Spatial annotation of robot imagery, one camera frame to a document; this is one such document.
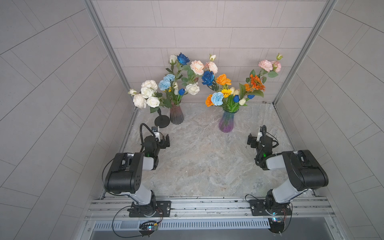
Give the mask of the dark red glass vase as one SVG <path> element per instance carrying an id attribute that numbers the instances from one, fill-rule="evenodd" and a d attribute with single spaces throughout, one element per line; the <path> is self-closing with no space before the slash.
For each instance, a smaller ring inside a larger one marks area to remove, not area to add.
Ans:
<path id="1" fill-rule="evenodd" d="M 184 121 L 184 114 L 180 105 L 172 105 L 170 108 L 170 121 L 174 125 L 179 125 Z"/>

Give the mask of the white rose bouquet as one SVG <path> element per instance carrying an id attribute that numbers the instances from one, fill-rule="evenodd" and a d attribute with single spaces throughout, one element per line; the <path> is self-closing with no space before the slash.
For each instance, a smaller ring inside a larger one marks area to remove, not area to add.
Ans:
<path id="1" fill-rule="evenodd" d="M 136 108 L 145 109 L 149 107 L 150 113 L 158 113 L 155 118 L 155 126 L 165 128 L 170 124 L 171 120 L 168 116 L 162 114 L 161 108 L 171 108 L 172 104 L 166 96 L 158 92 L 158 89 L 159 87 L 154 80 L 147 80 L 142 83 L 139 92 L 130 89 L 128 94 L 132 96 Z"/>

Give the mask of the small blue tulip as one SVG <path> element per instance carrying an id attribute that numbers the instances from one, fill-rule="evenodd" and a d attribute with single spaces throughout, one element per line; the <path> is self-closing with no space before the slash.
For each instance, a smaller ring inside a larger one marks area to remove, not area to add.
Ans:
<path id="1" fill-rule="evenodd" d="M 185 92 L 186 92 L 185 89 L 180 89 L 180 90 L 178 91 L 178 93 L 179 93 L 179 96 L 178 96 L 178 104 L 180 104 L 180 102 L 181 102 L 181 100 L 182 100 L 182 97 L 183 97 L 183 95 L 185 94 Z"/>

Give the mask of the dark blue rose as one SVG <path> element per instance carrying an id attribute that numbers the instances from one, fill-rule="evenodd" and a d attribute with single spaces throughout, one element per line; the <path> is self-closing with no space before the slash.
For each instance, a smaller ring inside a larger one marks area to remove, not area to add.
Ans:
<path id="1" fill-rule="evenodd" d="M 190 66 L 189 66 L 189 58 L 185 56 L 183 53 L 180 53 L 177 56 L 177 80 L 182 81 L 182 86 L 186 87 L 190 80 Z"/>

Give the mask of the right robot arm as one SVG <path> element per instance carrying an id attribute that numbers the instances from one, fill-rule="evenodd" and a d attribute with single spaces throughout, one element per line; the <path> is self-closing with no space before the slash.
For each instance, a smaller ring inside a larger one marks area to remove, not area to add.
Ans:
<path id="1" fill-rule="evenodd" d="M 249 135 L 247 144 L 257 150 L 255 162 L 264 171 L 285 169 L 288 174 L 286 180 L 279 187 L 268 191 L 262 207 L 269 215 L 277 215 L 284 211 L 292 199 L 308 190 L 325 187 L 329 178 L 319 162 L 309 150 L 285 151 L 273 153 L 279 144 L 273 138 L 263 135 Z"/>

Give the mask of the blue purple glass vase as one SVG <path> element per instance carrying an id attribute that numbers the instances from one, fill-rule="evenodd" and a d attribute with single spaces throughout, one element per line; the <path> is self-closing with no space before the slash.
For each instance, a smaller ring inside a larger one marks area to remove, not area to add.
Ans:
<path id="1" fill-rule="evenodd" d="M 223 133 L 230 133 L 234 128 L 235 113 L 224 111 L 223 116 L 219 122 L 219 129 Z"/>

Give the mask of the light blue carnation right vase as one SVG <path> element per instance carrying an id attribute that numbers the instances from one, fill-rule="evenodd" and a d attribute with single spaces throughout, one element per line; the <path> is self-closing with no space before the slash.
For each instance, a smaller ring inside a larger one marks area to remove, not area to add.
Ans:
<path id="1" fill-rule="evenodd" d="M 221 106 L 223 104 L 224 94 L 222 92 L 216 92 L 211 96 L 211 102 L 214 106 Z"/>

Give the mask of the orange gerbera flower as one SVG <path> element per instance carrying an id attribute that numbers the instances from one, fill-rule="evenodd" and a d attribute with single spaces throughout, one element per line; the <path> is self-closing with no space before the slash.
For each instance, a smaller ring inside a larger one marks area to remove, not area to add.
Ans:
<path id="1" fill-rule="evenodd" d="M 258 76 L 250 75 L 249 78 L 246 78 L 246 82 L 247 83 L 245 84 L 245 88 L 246 88 L 246 92 L 248 93 L 254 92 L 254 91 L 264 92 L 266 90 L 265 85 L 262 83 L 262 81 Z"/>

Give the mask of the orange carnation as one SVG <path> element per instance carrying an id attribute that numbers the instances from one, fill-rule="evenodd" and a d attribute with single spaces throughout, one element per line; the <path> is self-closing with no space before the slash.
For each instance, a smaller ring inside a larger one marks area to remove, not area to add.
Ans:
<path id="1" fill-rule="evenodd" d="M 205 104 L 206 104 L 207 107 L 211 107 L 211 106 L 214 105 L 213 102 L 212 102 L 212 96 L 213 96 L 213 95 L 209 95 L 209 96 L 207 97 L 206 101 L 205 101 Z"/>

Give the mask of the right circuit board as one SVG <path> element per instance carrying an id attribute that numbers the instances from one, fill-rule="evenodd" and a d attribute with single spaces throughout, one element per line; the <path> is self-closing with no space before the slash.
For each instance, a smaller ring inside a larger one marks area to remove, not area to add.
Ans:
<path id="1" fill-rule="evenodd" d="M 285 220 L 283 218 L 268 218 L 269 231 L 274 234 L 282 234 L 285 230 Z"/>

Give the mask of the circuit board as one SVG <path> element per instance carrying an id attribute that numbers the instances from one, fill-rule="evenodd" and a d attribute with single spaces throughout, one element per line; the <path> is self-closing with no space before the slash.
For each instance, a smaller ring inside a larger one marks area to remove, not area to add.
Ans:
<path id="1" fill-rule="evenodd" d="M 269 231 L 274 234 L 282 234 L 285 230 L 285 220 L 283 218 L 268 218 Z"/>
<path id="2" fill-rule="evenodd" d="M 158 230 L 159 223 L 157 221 L 147 221 L 139 225 L 139 233 L 144 236 L 150 236 Z"/>

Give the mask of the left circuit board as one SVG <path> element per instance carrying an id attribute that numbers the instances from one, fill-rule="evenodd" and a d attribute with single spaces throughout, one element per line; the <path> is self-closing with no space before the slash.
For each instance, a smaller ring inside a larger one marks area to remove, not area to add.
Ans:
<path id="1" fill-rule="evenodd" d="M 157 221 L 147 221 L 139 225 L 139 233 L 144 236 L 150 236 L 158 230 L 159 223 Z"/>

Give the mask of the pink rose spray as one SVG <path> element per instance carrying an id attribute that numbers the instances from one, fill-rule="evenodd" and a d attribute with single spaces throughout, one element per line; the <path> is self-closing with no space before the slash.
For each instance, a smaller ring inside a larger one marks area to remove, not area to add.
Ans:
<path id="1" fill-rule="evenodd" d="M 218 73 L 218 67 L 214 62 L 216 58 L 216 55 L 210 55 L 210 61 L 205 64 L 201 61 L 192 61 L 190 69 L 198 76 L 202 76 L 206 71 L 212 72 L 215 75 Z"/>

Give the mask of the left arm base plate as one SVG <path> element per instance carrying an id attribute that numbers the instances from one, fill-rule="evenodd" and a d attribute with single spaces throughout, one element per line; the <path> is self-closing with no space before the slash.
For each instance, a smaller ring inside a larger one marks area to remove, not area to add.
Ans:
<path id="1" fill-rule="evenodd" d="M 128 209 L 130 218 L 159 218 L 169 217 L 171 211 L 171 201 L 156 201 L 145 206 L 132 203 Z"/>

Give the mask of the aluminium rail frame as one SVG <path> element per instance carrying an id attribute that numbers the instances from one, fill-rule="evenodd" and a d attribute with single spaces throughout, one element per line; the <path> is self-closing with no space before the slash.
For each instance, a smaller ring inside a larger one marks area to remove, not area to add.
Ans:
<path id="1" fill-rule="evenodd" d="M 269 229 L 269 216 L 252 215 L 247 200 L 253 199 L 251 196 L 159 197 L 157 201 L 172 202 L 169 217 L 130 218 L 128 209 L 133 201 L 125 197 L 106 197 L 91 202 L 76 238 L 89 240 L 94 232 L 102 230 L 111 231 L 113 237 L 124 231 L 138 233 L 139 225 L 147 221 L 157 221 L 158 231 Z M 272 217 L 285 220 L 284 232 L 293 228 L 296 233 L 309 234 L 309 224 L 319 219 L 319 227 L 325 229 L 326 236 L 334 240 L 346 239 L 327 198 L 299 197 L 290 204 L 290 216 Z"/>

